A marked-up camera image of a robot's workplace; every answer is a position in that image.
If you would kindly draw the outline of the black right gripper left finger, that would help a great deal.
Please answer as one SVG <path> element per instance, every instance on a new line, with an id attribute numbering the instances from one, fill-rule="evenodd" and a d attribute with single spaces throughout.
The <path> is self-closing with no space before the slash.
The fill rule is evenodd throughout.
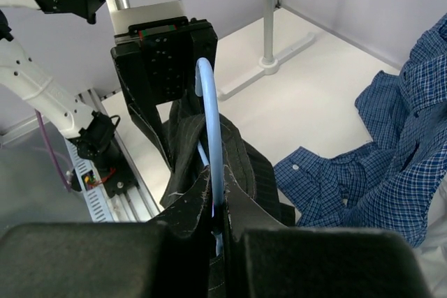
<path id="1" fill-rule="evenodd" d="M 2 297 L 206 297 L 210 171 L 145 223 L 29 223 L 1 238 Z"/>

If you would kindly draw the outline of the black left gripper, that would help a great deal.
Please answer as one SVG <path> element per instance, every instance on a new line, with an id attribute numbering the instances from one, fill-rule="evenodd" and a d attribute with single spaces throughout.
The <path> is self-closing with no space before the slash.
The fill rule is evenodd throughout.
<path id="1" fill-rule="evenodd" d="M 156 147 L 168 169 L 173 158 L 157 105 L 177 100 L 190 86 L 195 93 L 196 64 L 206 58 L 214 69 L 218 37 L 207 20 L 176 17 L 136 24 L 118 35 L 110 53 L 132 122 Z"/>

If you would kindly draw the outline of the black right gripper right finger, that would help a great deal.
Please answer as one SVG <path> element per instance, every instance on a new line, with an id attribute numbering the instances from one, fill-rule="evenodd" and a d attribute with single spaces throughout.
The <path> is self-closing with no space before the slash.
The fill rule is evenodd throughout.
<path id="1" fill-rule="evenodd" d="M 224 260 L 229 297 L 430 297 L 411 247 L 365 228 L 281 224 L 224 170 Z"/>

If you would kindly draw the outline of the light blue wire hanger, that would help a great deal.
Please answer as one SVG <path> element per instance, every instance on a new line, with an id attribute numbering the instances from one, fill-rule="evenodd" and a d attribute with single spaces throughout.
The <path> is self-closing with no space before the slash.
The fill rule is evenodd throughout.
<path id="1" fill-rule="evenodd" d="M 205 123 L 207 130 L 210 181 L 212 185 L 212 201 L 215 219 L 213 235 L 216 239 L 216 254 L 223 252 L 223 203 L 224 203 L 224 163 L 221 140 L 221 124 L 218 108 L 214 71 L 211 63 L 204 57 L 196 62 L 195 93 L 203 98 Z"/>

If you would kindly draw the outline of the black pinstriped shirt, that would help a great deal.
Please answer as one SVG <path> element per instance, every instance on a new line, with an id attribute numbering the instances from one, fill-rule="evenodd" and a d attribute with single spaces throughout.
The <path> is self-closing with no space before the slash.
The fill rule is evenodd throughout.
<path id="1" fill-rule="evenodd" d="M 197 97 L 176 100 L 163 125 L 173 172 L 161 198 L 168 208 L 202 172 L 198 144 L 207 144 L 205 111 Z M 220 117 L 227 205 L 223 250 L 212 254 L 209 297 L 292 297 L 285 276 L 291 261 L 284 247 L 295 225 L 295 210 L 279 201 L 270 161 L 242 139 L 237 127 Z"/>

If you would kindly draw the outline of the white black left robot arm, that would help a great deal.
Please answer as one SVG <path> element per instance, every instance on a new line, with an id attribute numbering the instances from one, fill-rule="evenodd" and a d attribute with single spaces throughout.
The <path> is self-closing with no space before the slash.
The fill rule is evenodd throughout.
<path id="1" fill-rule="evenodd" d="M 91 25 L 105 8 L 112 27 L 111 60 L 131 117 L 169 157 L 157 107 L 185 96 L 196 84 L 197 63 L 214 59 L 217 36 L 207 20 L 188 18 L 182 0 L 1 0 L 1 7 L 72 15 Z M 94 40 L 76 29 L 55 38 L 38 33 L 38 46 L 28 51 L 22 37 L 2 15 L 1 85 L 41 112 L 81 158 L 100 170 L 117 169 L 119 117 L 82 102 L 78 85 L 61 77 L 85 79 L 96 56 Z"/>

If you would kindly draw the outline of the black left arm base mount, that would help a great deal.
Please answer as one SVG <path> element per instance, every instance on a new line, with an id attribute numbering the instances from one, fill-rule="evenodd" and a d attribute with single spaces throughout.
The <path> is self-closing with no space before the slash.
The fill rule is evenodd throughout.
<path id="1" fill-rule="evenodd" d="M 112 167 L 100 168 L 98 173 L 109 198 L 124 194 L 128 189 L 139 186 L 125 158 L 120 158 Z"/>

